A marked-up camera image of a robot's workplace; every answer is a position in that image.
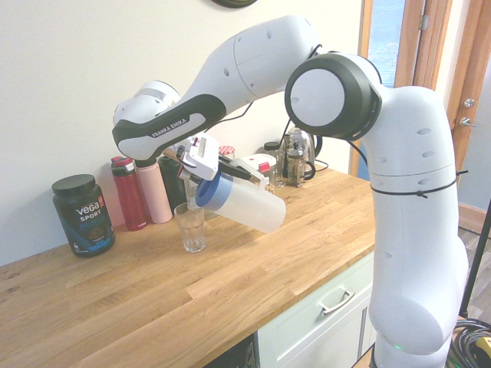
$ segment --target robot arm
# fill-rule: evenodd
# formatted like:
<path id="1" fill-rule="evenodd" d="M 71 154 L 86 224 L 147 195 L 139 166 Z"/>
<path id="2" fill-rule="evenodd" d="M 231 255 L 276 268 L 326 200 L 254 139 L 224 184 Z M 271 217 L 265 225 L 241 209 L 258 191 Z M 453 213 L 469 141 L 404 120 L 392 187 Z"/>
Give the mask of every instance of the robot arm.
<path id="1" fill-rule="evenodd" d="M 134 159 L 159 156 L 183 140 L 205 157 L 206 147 L 200 147 L 206 137 L 190 136 L 280 90 L 298 127 L 318 136 L 361 139 L 376 219 L 371 300 L 376 364 L 443 368 L 468 267 L 457 236 L 445 110 L 431 90 L 382 86 L 376 68 L 362 57 L 327 53 L 305 61 L 317 43 L 313 27 L 297 16 L 245 30 L 210 55 L 175 105 L 171 93 L 154 82 L 118 106 L 114 139 Z M 216 150 L 209 151 L 213 158 Z M 188 168 L 193 164 L 182 156 L 180 161 Z M 201 177 L 211 180 L 216 170 Z"/>
<path id="2" fill-rule="evenodd" d="M 176 99 L 163 92 L 161 82 L 150 82 L 118 106 L 113 129 L 118 149 L 133 159 L 158 157 L 240 107 L 284 90 L 317 44 L 315 29 L 295 15 L 242 31 L 211 53 L 176 104 L 163 101 Z"/>

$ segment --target butcher block counter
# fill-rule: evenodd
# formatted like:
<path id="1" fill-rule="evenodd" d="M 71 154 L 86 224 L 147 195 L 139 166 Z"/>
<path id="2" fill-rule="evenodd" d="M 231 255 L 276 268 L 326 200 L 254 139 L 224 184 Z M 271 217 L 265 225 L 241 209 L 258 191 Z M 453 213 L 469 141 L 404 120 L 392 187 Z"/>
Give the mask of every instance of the butcher block counter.
<path id="1" fill-rule="evenodd" d="M 328 169 L 276 194 L 272 234 L 218 216 L 192 254 L 173 219 L 1 267 L 0 368 L 201 367 L 373 250 L 368 182 Z"/>

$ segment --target white cabinet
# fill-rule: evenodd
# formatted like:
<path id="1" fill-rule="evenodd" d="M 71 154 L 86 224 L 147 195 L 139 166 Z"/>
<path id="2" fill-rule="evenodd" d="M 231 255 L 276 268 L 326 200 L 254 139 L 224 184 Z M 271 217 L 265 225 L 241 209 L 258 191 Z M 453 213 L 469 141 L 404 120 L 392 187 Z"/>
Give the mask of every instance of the white cabinet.
<path id="1" fill-rule="evenodd" d="M 260 367 L 351 368 L 371 345 L 372 280 L 370 254 L 260 328 Z"/>

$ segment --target floor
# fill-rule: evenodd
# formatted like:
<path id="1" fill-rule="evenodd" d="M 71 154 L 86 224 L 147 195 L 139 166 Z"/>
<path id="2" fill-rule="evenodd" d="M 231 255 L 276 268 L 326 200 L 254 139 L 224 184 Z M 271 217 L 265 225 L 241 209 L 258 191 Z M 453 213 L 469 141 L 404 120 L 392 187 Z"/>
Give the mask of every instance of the floor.
<path id="1" fill-rule="evenodd" d="M 459 229 L 459 236 L 466 245 L 469 265 L 476 253 L 479 235 Z M 479 267 L 473 294 L 468 308 L 469 317 L 491 322 L 491 240 L 488 239 L 484 256 Z"/>

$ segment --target wooden door frame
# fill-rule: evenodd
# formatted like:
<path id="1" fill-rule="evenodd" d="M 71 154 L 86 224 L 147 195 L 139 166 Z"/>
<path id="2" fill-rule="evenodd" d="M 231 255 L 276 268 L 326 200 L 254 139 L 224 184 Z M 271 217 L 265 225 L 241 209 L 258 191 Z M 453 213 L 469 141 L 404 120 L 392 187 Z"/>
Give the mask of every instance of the wooden door frame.
<path id="1" fill-rule="evenodd" d="M 490 1 L 470 0 L 447 108 L 457 171 L 463 169 L 470 134 L 474 129 L 461 126 L 458 122 L 462 117 L 469 117 L 473 122 L 476 115 L 491 54 L 491 29 L 488 26 L 490 19 Z M 473 107 L 463 107 L 467 98 L 475 100 Z M 462 228 L 480 233 L 485 215 L 486 212 L 481 209 L 459 203 L 459 226 Z"/>
<path id="2" fill-rule="evenodd" d="M 368 58 L 370 44 L 371 14 L 374 0 L 364 0 L 361 12 L 361 34 L 358 54 Z M 417 85 L 435 89 L 438 71 L 447 34 L 452 0 L 406 0 L 400 33 L 394 86 Z M 421 13 L 428 15 L 425 31 L 420 34 Z M 360 141 L 354 142 L 360 147 Z M 360 156 L 351 148 L 350 169 L 358 175 Z"/>

